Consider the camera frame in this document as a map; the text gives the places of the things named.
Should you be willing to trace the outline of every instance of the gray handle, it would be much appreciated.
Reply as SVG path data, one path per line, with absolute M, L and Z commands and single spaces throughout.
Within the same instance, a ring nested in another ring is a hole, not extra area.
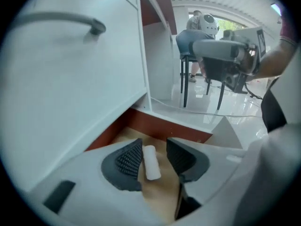
M 87 24 L 91 26 L 90 33 L 93 35 L 100 35 L 106 31 L 105 25 L 96 20 L 95 18 L 73 14 L 73 13 L 64 13 L 64 12 L 36 12 L 27 15 L 22 15 L 17 17 L 12 24 L 10 29 L 15 29 L 19 26 L 23 26 L 29 23 L 41 22 L 41 21 L 70 21 L 81 24 Z

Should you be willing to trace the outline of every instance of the white foam piece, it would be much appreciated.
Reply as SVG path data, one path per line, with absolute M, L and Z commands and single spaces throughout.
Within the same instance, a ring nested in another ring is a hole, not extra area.
M 161 177 L 159 163 L 156 157 L 156 148 L 153 145 L 143 147 L 143 159 L 145 165 L 146 178 L 156 180 Z

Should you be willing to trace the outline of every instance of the white tiled floor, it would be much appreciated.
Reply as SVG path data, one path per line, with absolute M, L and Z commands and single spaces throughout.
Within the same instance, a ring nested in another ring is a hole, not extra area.
M 249 144 L 267 134 L 261 118 L 261 100 L 250 98 L 250 95 L 236 94 L 226 87 L 222 105 L 217 111 L 221 83 L 213 81 L 206 95 L 207 83 L 203 77 L 196 76 L 197 82 L 189 82 L 187 107 L 183 108 L 183 94 L 180 94 L 180 81 L 173 88 L 172 100 L 161 101 L 169 106 L 152 100 L 153 112 L 182 121 L 204 131 L 211 131 L 221 121 L 222 115 L 227 116 L 244 149 Z M 263 96 L 265 86 L 252 81 L 248 88 L 255 94 Z

